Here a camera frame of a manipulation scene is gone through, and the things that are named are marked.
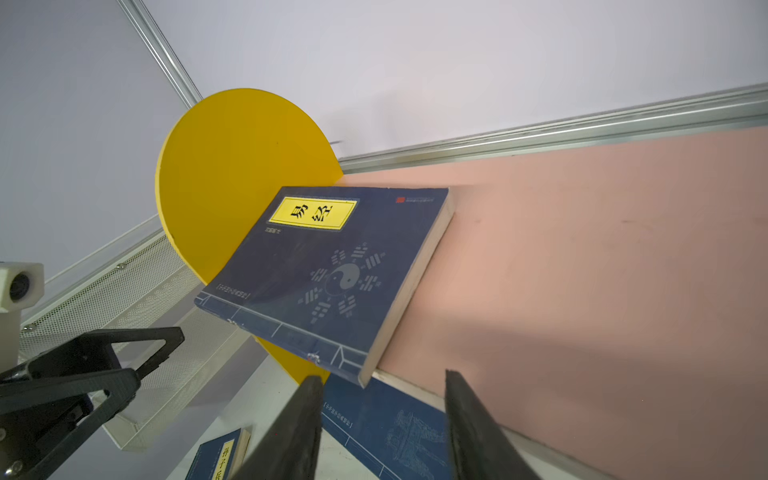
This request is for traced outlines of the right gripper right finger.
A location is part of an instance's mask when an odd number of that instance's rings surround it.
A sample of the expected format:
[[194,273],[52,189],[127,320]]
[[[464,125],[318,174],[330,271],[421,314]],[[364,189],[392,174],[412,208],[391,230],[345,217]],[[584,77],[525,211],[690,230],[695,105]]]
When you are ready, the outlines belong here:
[[445,372],[447,446],[453,479],[539,479],[462,374]]

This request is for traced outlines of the navy book yellow label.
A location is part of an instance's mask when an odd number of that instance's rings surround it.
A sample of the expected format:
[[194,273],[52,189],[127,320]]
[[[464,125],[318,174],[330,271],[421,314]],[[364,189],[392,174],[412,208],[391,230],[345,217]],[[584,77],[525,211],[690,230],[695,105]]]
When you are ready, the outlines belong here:
[[323,428],[381,479],[450,479],[445,413],[379,380],[324,383]]

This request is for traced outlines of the navy bagua book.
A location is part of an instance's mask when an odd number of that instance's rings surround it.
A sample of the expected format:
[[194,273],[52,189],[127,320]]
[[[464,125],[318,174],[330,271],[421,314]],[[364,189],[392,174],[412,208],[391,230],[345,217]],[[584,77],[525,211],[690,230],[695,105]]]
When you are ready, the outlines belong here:
[[454,210],[447,188],[285,187],[195,304],[366,386]]

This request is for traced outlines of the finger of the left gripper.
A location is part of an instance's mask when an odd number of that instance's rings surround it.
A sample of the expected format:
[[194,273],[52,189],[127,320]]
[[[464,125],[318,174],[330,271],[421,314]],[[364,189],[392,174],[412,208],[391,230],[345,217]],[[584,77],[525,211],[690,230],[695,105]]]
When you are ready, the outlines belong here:
[[[1,477],[49,478],[184,340],[179,327],[93,330],[1,372]],[[114,346],[144,341],[162,345],[123,367]]]

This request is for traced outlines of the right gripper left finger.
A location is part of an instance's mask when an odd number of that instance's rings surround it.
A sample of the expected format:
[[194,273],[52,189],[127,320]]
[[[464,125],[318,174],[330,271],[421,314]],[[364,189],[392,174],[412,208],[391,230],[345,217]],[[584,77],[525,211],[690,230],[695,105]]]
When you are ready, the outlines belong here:
[[320,376],[306,377],[233,479],[314,479],[323,393]]

